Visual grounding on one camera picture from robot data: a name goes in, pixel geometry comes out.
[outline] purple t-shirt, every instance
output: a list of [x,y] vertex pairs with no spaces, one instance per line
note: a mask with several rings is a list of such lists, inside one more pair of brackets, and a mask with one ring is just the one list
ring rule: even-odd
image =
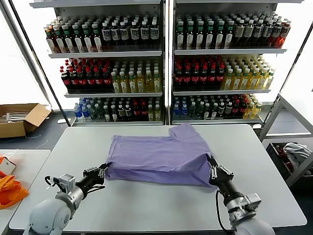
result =
[[169,136],[114,136],[107,179],[211,187],[207,143],[190,124],[169,129]]

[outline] metal shelf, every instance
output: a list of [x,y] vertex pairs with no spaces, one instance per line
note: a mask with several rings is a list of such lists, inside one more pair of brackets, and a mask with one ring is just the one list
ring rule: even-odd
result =
[[258,119],[213,119],[213,120],[173,120],[173,125],[183,123],[190,124],[263,124],[260,118]]
[[173,92],[173,95],[254,94],[269,92],[270,90],[189,91],[189,92]]
[[163,121],[127,121],[127,122],[74,122],[72,126],[155,126],[163,125]]
[[200,49],[175,50],[175,55],[230,55],[230,54],[278,54],[287,49],[279,48],[251,48],[251,49]]
[[73,6],[106,6],[106,5],[144,5],[159,4],[160,0],[49,0],[31,2],[33,8],[73,7]]
[[58,53],[49,54],[52,59],[55,58],[86,58],[86,57],[135,57],[135,56],[161,56],[161,50],[146,51],[106,51],[106,52],[84,52],[84,53]]
[[89,98],[89,97],[161,97],[162,92],[153,92],[153,93],[123,93],[123,94],[116,94],[116,93],[90,93],[90,94],[69,94],[66,93],[64,95],[66,98]]

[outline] shelf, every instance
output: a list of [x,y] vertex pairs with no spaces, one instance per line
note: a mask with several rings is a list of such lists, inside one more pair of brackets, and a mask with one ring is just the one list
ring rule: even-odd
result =
[[52,59],[55,58],[99,58],[99,57],[135,57],[135,56],[161,56],[161,50],[145,51],[106,51],[106,52],[84,52],[84,53],[58,53],[49,54]]
[[173,95],[254,94],[269,92],[270,90],[188,91],[188,92],[173,92]]
[[162,92],[153,92],[153,93],[124,93],[124,94],[116,94],[116,93],[90,93],[90,94],[69,94],[66,93],[64,95],[66,98],[90,98],[90,97],[161,97]]
[[163,125],[163,121],[74,122],[72,126],[154,126],[154,125]]
[[175,55],[230,55],[230,54],[278,54],[287,49],[279,48],[251,48],[251,49],[200,49],[175,50]]
[[214,120],[173,120],[173,125],[183,123],[190,124],[263,124],[260,118],[258,119],[214,119]]
[[176,3],[301,3],[303,0],[176,0]]
[[106,5],[144,5],[159,4],[160,0],[50,0],[31,2],[33,8],[73,7],[73,6],[106,6]]

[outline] cardboard box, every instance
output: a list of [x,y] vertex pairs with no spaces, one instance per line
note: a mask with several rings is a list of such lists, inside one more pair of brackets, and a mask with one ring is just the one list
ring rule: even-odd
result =
[[30,111],[24,121],[0,123],[0,138],[25,136],[33,132],[51,113],[41,104],[5,104],[0,105],[0,115],[5,115],[8,110]]

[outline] orange bag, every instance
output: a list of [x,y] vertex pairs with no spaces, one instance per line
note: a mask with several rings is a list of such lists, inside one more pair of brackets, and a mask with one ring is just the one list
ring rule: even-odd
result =
[[8,175],[0,179],[0,209],[8,208],[28,195],[28,191],[14,178],[14,175]]

